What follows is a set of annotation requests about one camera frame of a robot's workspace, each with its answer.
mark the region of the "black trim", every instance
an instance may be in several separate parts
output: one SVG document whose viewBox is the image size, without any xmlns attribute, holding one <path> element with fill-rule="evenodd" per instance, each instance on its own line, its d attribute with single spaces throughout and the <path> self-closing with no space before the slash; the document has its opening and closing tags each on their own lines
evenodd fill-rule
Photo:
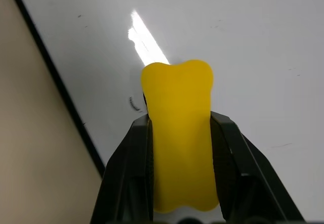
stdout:
<svg viewBox="0 0 324 224">
<path fill-rule="evenodd" d="M 45 61 L 45 64 L 48 68 L 48 70 L 50 71 L 50 74 L 52 76 L 52 79 L 54 80 L 54 83 L 65 103 L 65 106 L 67 107 L 67 110 L 69 111 L 73 121 L 74 121 L 74 124 L 79 132 L 79 134 L 81 135 L 81 138 L 93 160 L 93 162 L 95 163 L 97 169 L 98 169 L 98 172 L 99 174 L 101 175 L 101 177 L 103 177 L 103 174 L 104 174 L 104 171 L 105 171 L 105 165 L 103 164 L 86 128 L 84 127 L 83 125 L 83 122 L 73 104 L 73 101 L 57 71 L 57 69 L 55 68 L 55 65 L 53 64 L 53 61 L 48 53 L 48 51 L 46 50 L 46 47 L 40 37 L 40 35 L 38 34 L 35 26 L 34 26 L 34 23 L 30 17 L 30 15 L 28 14 L 28 11 L 23 3 L 22 0 L 15 0 L 16 1 L 16 4 L 28 26 L 28 29 L 32 35 L 32 37 L 34 38 L 35 42 L 36 42 L 36 45 Z"/>
</svg>

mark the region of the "white surface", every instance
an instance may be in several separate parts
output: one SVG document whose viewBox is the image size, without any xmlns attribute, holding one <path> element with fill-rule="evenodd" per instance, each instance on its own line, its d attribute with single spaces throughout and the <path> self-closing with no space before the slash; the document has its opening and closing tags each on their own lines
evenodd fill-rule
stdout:
<svg viewBox="0 0 324 224">
<path fill-rule="evenodd" d="M 105 162 L 141 115 L 135 10 L 171 64 L 211 65 L 212 110 L 268 157 L 307 220 L 324 220 L 324 0 L 24 1 Z"/>
</svg>

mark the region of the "beige wall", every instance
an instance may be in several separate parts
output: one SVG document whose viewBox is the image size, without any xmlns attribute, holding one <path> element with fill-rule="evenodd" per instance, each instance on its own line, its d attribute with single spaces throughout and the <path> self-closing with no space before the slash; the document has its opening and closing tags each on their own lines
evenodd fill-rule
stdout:
<svg viewBox="0 0 324 224">
<path fill-rule="evenodd" d="M 89 223 L 99 186 L 14 0 L 0 0 L 0 223 Z"/>
</svg>

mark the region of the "yellow foam block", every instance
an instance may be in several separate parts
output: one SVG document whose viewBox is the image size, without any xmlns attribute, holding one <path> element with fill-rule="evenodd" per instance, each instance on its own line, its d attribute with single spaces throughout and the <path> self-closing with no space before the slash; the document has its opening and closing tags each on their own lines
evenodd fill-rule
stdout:
<svg viewBox="0 0 324 224">
<path fill-rule="evenodd" d="M 215 208 L 210 66 L 199 60 L 153 63 L 141 81 L 153 127 L 154 210 Z"/>
</svg>

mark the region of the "yellow sponge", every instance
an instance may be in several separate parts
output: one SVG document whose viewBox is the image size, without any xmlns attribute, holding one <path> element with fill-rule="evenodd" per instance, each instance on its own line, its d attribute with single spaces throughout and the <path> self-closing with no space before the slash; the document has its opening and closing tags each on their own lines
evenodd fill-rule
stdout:
<svg viewBox="0 0 324 224">
<path fill-rule="evenodd" d="M 154 210 L 218 204 L 210 132 L 213 72 L 203 61 L 153 63 L 141 77 L 153 126 Z"/>
</svg>

